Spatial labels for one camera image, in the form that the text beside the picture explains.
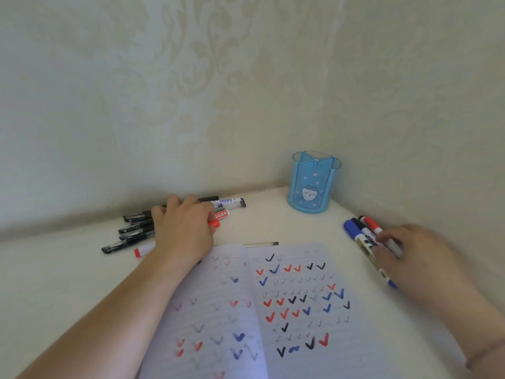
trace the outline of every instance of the cartoon character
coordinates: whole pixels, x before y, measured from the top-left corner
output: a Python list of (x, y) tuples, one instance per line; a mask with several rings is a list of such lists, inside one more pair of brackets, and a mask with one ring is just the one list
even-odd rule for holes
[(313, 201), (317, 197), (317, 188), (307, 185), (301, 190), (301, 195), (306, 201)]

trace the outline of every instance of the pen holder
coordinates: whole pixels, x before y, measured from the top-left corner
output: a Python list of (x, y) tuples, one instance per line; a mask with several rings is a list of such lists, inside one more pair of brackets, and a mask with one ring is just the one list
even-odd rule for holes
[(293, 155), (293, 176), (287, 202), (304, 213), (328, 209), (335, 172), (342, 162), (323, 152), (298, 152)]

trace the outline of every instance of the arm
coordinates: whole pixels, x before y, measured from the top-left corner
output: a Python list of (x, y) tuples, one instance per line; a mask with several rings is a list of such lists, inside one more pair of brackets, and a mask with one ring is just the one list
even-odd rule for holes
[[(477, 291), (438, 234), (405, 225), (383, 231), (377, 241), (390, 238), (403, 243), (403, 258), (396, 259), (383, 247), (374, 248), (378, 265), (404, 293), (444, 322), (467, 359), (505, 339), (505, 317)], [(481, 379), (502, 378), (505, 344), (477, 359), (472, 370)]]
[(153, 208), (156, 247), (18, 379), (134, 378), (168, 301), (213, 244), (212, 203), (194, 196)]

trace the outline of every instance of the notebook page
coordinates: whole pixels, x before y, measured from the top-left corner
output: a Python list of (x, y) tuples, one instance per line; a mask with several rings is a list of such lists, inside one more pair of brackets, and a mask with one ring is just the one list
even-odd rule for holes
[(322, 244), (248, 254), (270, 379), (400, 378)]
[(243, 245), (214, 247), (177, 288), (140, 379), (267, 377)]

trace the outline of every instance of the desk surface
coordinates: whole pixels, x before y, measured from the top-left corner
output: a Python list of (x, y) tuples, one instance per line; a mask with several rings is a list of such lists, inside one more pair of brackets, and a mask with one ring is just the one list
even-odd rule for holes
[[(304, 214), (286, 188), (243, 194), (247, 208), (221, 222), (215, 244), (323, 242), (384, 338), (405, 378), (462, 378), (463, 357), (447, 330), (380, 279), (342, 224), (353, 217), (332, 202)], [(133, 248), (106, 256), (122, 219), (0, 244), (0, 367), (13, 378), (104, 298), (138, 264)]]

